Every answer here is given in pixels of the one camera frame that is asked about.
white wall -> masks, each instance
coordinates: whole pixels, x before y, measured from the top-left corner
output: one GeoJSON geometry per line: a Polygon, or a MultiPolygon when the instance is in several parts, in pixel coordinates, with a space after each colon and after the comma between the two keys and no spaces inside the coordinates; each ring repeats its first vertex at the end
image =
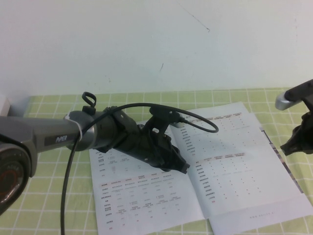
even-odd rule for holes
{"type": "Polygon", "coordinates": [[[311,0],[0,1],[0,93],[14,105],[36,94],[297,85],[313,78],[312,9],[311,0]]]}

round object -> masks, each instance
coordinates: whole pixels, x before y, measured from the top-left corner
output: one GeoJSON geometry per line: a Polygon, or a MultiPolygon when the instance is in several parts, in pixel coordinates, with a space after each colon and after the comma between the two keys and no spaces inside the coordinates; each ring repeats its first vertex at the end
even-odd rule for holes
{"type": "Polygon", "coordinates": [[[29,175],[27,152],[14,144],[0,144],[0,214],[21,195],[29,175]]]}

white zip tie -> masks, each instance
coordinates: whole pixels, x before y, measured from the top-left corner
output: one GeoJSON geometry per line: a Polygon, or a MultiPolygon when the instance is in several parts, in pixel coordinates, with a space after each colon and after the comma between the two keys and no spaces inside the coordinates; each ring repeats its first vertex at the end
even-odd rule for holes
{"type": "Polygon", "coordinates": [[[79,141],[81,141],[82,138],[83,138],[83,131],[82,131],[82,127],[80,126],[80,124],[78,122],[74,121],[74,120],[69,119],[69,113],[67,113],[67,115],[64,117],[64,119],[69,120],[69,121],[74,122],[74,123],[77,124],[78,129],[79,129],[79,134],[80,134],[79,141]]]}

table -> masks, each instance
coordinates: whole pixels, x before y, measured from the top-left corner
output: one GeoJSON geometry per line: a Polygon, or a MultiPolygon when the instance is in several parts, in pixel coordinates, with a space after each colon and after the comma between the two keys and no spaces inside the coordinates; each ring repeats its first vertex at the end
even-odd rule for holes
{"type": "MultiPolygon", "coordinates": [[[[286,111],[275,109],[276,96],[287,88],[214,90],[161,93],[97,94],[98,111],[108,106],[133,102],[152,102],[181,109],[195,109],[242,101],[256,114],[263,128],[278,147],[302,190],[313,204],[313,156],[303,153],[285,157],[279,146],[291,136],[307,112],[303,103],[286,111]]],[[[25,117],[63,118],[71,110],[82,110],[85,102],[79,95],[31,97],[25,117]]],[[[127,114],[136,121],[147,120],[149,108],[130,108],[127,114]]],[[[0,217],[1,235],[59,235],[60,201],[69,150],[60,148],[39,154],[35,177],[28,181],[22,196],[0,217]]],[[[77,152],[68,183],[66,204],[67,235],[97,235],[97,224],[89,152],[77,152]]],[[[176,226],[151,235],[213,234],[208,220],[176,226]]],[[[246,235],[313,234],[313,215],[247,231],[246,235]]]]}

white paper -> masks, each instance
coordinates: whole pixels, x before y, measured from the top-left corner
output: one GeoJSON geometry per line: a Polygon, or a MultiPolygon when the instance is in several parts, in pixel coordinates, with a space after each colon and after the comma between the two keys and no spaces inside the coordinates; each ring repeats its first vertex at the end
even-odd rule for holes
{"type": "Polygon", "coordinates": [[[209,218],[214,233],[224,235],[312,214],[242,103],[191,112],[211,119],[220,131],[168,129],[191,165],[187,175],[163,172],[115,150],[90,150],[99,234],[141,235],[209,218]]]}
{"type": "Polygon", "coordinates": [[[312,214],[312,205],[301,194],[286,201],[216,215],[209,220],[215,235],[231,235],[312,214]]]}
{"type": "MultiPolygon", "coordinates": [[[[191,165],[189,177],[214,233],[226,234],[224,227],[229,234],[243,232],[312,213],[312,207],[278,211],[290,199],[310,203],[260,131],[259,122],[242,110],[240,104],[234,109],[232,106],[215,112],[215,116],[209,109],[191,111],[213,122],[218,120],[221,127],[218,135],[191,126],[173,129],[181,154],[191,165]],[[253,223],[249,223],[247,215],[265,213],[268,205],[276,205],[273,214],[266,219],[253,218],[253,223]]],[[[205,125],[202,121],[195,123],[205,125]]]]}
{"type": "Polygon", "coordinates": [[[99,234],[142,235],[204,219],[188,175],[116,150],[90,150],[90,163],[99,234]]]}

